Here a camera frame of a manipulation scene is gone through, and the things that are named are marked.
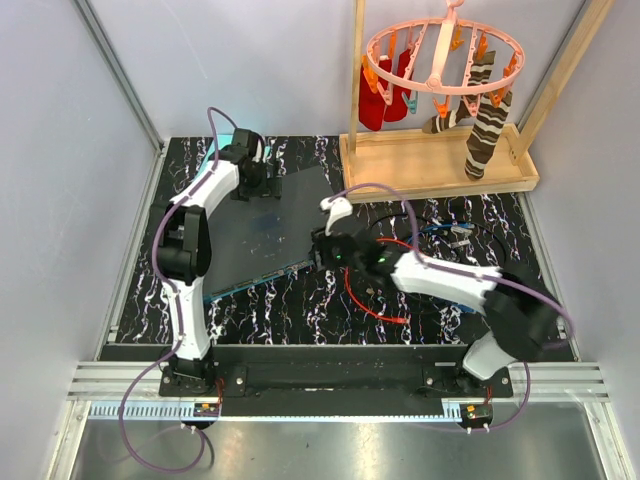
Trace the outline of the dark grey network switch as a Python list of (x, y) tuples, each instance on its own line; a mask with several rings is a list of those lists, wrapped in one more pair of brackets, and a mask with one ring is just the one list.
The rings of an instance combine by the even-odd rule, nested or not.
[(282, 196), (225, 198), (208, 220), (212, 248), (204, 301), (235, 293), (309, 259), (312, 232), (328, 215), (320, 202), (333, 189), (320, 166), (286, 174)]

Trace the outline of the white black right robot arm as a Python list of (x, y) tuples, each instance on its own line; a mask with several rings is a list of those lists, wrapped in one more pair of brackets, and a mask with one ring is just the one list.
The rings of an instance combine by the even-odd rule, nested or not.
[(467, 348), (454, 371), (466, 396), (486, 389), (498, 370), (539, 360), (551, 348), (548, 336), (562, 307), (534, 278), (518, 268), (461, 265), (430, 258), (409, 247), (387, 246), (369, 232), (311, 233), (310, 257), (319, 269), (357, 271), (380, 286), (469, 307), (489, 331)]

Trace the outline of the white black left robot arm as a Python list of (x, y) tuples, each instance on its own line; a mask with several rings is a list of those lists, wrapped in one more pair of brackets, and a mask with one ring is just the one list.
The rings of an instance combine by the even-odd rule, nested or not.
[(167, 297), (172, 346), (161, 360), (160, 394), (205, 396), (216, 391), (213, 349), (204, 318), (203, 283), (212, 259), (208, 220), (225, 199), (281, 197), (281, 181), (265, 162), (258, 133), (237, 128), (229, 144), (212, 144), (196, 177), (165, 206), (155, 206), (159, 224), (152, 267)]

